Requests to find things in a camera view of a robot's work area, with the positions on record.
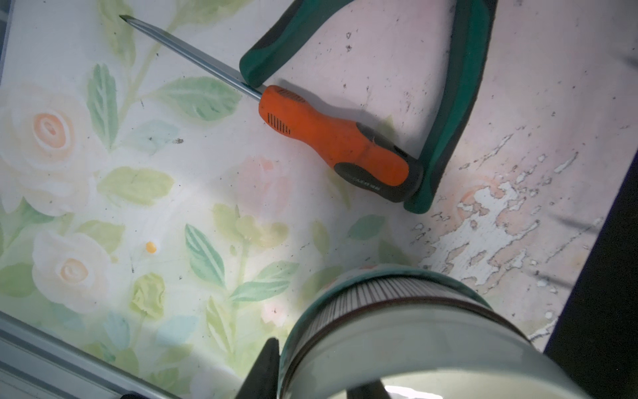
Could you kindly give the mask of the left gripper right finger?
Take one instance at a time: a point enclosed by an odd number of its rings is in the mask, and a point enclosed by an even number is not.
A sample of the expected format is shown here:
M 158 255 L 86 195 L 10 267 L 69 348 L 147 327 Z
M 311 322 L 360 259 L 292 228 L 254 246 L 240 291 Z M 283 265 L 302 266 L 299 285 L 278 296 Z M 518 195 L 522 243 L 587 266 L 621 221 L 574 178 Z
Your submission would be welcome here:
M 390 395 L 381 380 L 375 380 L 347 390 L 347 399 L 390 399 Z

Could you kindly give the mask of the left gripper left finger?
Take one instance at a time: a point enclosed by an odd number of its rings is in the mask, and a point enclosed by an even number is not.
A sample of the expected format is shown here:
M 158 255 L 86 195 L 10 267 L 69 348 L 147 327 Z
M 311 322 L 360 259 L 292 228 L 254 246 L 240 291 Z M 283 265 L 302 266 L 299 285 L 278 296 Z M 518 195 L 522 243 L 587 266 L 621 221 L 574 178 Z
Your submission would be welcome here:
M 279 341 L 269 338 L 240 387 L 236 399 L 277 399 Z

